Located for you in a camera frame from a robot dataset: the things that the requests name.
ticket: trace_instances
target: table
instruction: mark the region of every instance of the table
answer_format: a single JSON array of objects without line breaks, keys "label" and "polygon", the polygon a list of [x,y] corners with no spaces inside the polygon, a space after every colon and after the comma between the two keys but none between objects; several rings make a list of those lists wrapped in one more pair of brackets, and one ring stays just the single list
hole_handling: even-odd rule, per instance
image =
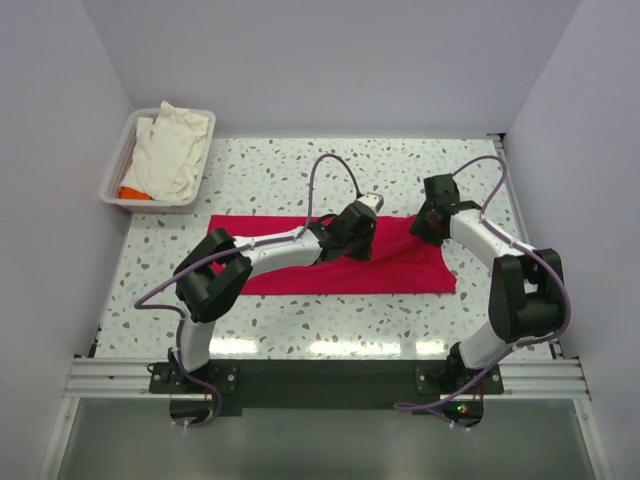
[{"label": "table", "polygon": [[[308,174],[323,152],[348,160],[363,191],[382,193],[382,214],[409,216],[424,201],[422,179],[495,154],[492,140],[214,139],[194,212],[134,214],[101,319],[96,357],[163,358],[175,342],[176,315],[136,311],[134,301],[171,276],[206,234],[212,214],[305,215]],[[499,178],[495,162],[479,162],[456,178],[478,203]],[[353,199],[343,167],[318,171],[314,213],[339,212]],[[507,188],[488,214],[518,235]],[[449,347],[487,319],[488,270],[466,248],[446,242],[443,255],[458,279],[451,295],[241,296],[218,320],[210,345],[224,358],[444,358]],[[173,289],[157,297],[178,304]],[[514,359],[551,358],[547,345]]]}]

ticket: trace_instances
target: orange cloth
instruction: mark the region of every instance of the orange cloth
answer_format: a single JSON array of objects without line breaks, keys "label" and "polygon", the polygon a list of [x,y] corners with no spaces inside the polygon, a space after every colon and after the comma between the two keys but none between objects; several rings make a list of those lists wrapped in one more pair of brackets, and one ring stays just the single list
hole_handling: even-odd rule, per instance
[{"label": "orange cloth", "polygon": [[127,200],[153,200],[146,193],[139,192],[129,187],[120,187],[118,198],[125,198]]}]

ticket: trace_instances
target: white plastic bin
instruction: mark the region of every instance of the white plastic bin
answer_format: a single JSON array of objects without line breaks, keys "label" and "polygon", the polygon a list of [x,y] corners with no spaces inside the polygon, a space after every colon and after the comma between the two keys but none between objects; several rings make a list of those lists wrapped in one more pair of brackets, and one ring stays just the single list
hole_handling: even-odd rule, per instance
[{"label": "white plastic bin", "polygon": [[120,190],[120,183],[124,178],[127,170],[131,166],[133,147],[136,144],[136,124],[139,117],[149,117],[155,119],[160,113],[159,108],[143,108],[133,112],[127,123],[124,126],[118,145],[107,169],[107,173],[102,181],[100,187],[100,198],[105,203],[111,203],[114,205],[120,205],[135,213],[189,213],[193,211],[194,202],[198,196],[200,190],[200,182],[202,181],[202,174],[207,164],[209,157],[209,149],[211,148],[211,137],[213,136],[213,129],[216,125],[216,116],[213,112],[207,110],[195,110],[190,109],[194,113],[199,113],[209,117],[209,131],[207,132],[207,139],[202,152],[202,160],[200,161],[200,171],[196,177],[196,185],[193,189],[193,195],[186,200],[180,200],[175,202],[163,202],[155,200],[128,200],[118,198],[118,191]]}]

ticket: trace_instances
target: gray wall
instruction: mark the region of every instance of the gray wall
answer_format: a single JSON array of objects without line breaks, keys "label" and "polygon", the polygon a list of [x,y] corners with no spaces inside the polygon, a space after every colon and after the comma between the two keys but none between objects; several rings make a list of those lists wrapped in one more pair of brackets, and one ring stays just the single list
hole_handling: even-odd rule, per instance
[{"label": "gray wall", "polygon": [[128,215],[97,186],[130,103],[78,0],[0,5],[0,465],[32,479]]},{"label": "gray wall", "polygon": [[583,0],[507,135],[535,243],[562,256],[580,354],[619,478],[637,478],[640,3]]},{"label": "gray wall", "polygon": [[220,134],[505,132],[579,0],[83,0],[135,106]]}]

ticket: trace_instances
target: white towel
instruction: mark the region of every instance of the white towel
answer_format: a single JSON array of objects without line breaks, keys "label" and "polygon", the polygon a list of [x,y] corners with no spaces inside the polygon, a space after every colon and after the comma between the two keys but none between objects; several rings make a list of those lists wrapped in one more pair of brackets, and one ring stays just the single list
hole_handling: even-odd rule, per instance
[{"label": "white towel", "polygon": [[162,102],[155,122],[138,118],[133,160],[122,183],[154,200],[191,197],[198,164],[209,129],[209,119],[186,108]]}]

